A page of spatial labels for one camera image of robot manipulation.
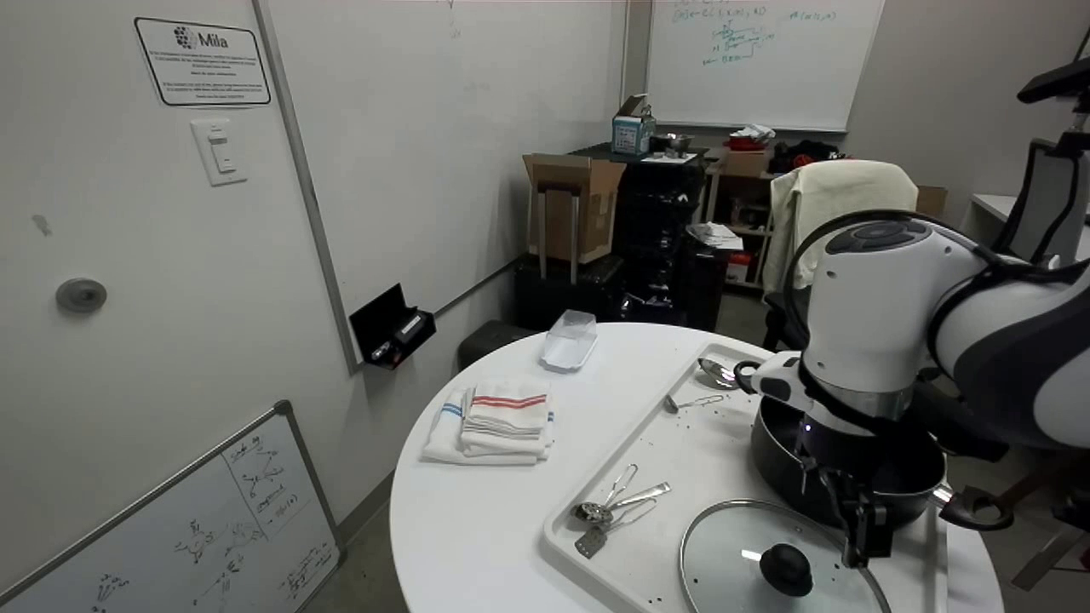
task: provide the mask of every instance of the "white round table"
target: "white round table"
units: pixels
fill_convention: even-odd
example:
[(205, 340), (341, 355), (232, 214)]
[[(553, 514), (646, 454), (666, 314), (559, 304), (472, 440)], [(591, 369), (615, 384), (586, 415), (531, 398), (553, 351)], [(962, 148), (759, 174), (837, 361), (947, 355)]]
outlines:
[[(540, 555), (547, 514), (578, 488), (591, 468), (646, 415), (710, 345), (740, 345), (707, 331), (600, 322), (578, 373), (540, 363), (542, 335), (509, 345), (459, 370), (415, 419), (392, 485), (389, 528), (398, 581), (415, 613), (566, 613), (606, 610)], [(441, 404), (482, 377), (547, 382), (559, 415), (556, 445), (540, 468), (425, 462), (422, 443)], [(950, 613), (1003, 610), (981, 536), (947, 526)]]

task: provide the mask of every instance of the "tray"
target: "tray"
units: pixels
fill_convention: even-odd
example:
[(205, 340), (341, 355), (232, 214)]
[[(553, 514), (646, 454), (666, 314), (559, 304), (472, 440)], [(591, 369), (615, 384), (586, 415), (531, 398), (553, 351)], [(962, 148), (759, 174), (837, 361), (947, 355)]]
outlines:
[[(752, 358), (719, 345), (702, 355), (719, 363)], [(549, 514), (542, 528), (542, 560), (611, 610), (688, 610), (678, 581), (678, 555), (688, 526), (724, 502), (779, 503), (749, 461), (749, 428), (759, 398), (745, 393), (719, 393), (724, 398), (710, 398), (717, 393), (700, 382), (694, 369), (678, 377), (670, 396), (682, 398), (685, 410), (667, 412), (667, 398), (659, 398), (646, 419), (562, 502), (562, 507)], [(575, 551), (582, 532), (570, 526), (570, 507), (586, 496), (604, 502), (617, 472), (632, 462), (638, 462), (638, 476), (627, 494), (662, 481), (670, 485), (670, 494), (659, 496), (653, 510), (641, 521), (615, 528), (606, 548), (582, 560)], [(896, 536), (894, 560), (877, 560), (869, 569), (894, 610), (944, 613), (944, 521), (927, 510)]]

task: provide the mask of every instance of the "label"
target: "label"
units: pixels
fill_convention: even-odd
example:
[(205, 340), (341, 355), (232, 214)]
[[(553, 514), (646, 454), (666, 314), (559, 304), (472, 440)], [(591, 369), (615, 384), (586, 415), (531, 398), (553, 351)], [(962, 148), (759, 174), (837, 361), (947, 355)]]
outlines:
[(252, 32), (138, 17), (167, 106), (266, 106), (268, 83)]

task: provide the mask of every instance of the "white wall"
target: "white wall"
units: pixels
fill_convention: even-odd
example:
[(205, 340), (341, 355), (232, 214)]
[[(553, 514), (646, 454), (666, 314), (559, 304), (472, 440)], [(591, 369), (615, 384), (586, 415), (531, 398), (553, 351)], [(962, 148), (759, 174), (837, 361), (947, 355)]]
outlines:
[[(643, 90), (646, 6), (634, 0), (632, 14), (632, 90)], [(1032, 136), (1071, 125), (1071, 106), (1023, 106), (1015, 91), (1071, 62), (1088, 27), (1088, 0), (886, 0), (845, 153), (947, 187), (947, 219), (962, 221), (968, 195), (1020, 190)]]
[[(255, 27), (248, 0), (0, 2), (0, 589), (277, 398), (344, 519), (509, 289), (352, 377), (279, 110), (167, 110), (134, 17)], [(234, 124), (248, 184), (205, 184), (193, 117)], [(54, 309), (70, 277), (108, 286), (100, 318)]]

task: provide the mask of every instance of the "cardboard box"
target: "cardboard box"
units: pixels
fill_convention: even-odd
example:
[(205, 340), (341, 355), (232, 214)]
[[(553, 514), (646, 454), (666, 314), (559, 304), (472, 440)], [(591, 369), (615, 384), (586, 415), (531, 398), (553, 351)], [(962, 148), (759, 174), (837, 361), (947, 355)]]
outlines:
[(615, 117), (611, 150), (620, 158), (643, 158), (651, 150), (653, 119), (643, 117), (643, 96), (627, 96)]
[(944, 219), (944, 209), (947, 209), (947, 187), (919, 184), (916, 214)]
[(724, 153), (724, 174), (730, 177), (765, 177), (769, 167), (772, 153), (769, 150), (727, 150)]
[(526, 158), (531, 179), (528, 251), (540, 251), (540, 221), (547, 219), (547, 256), (562, 262), (595, 262), (615, 251), (617, 184), (625, 163), (593, 158)]

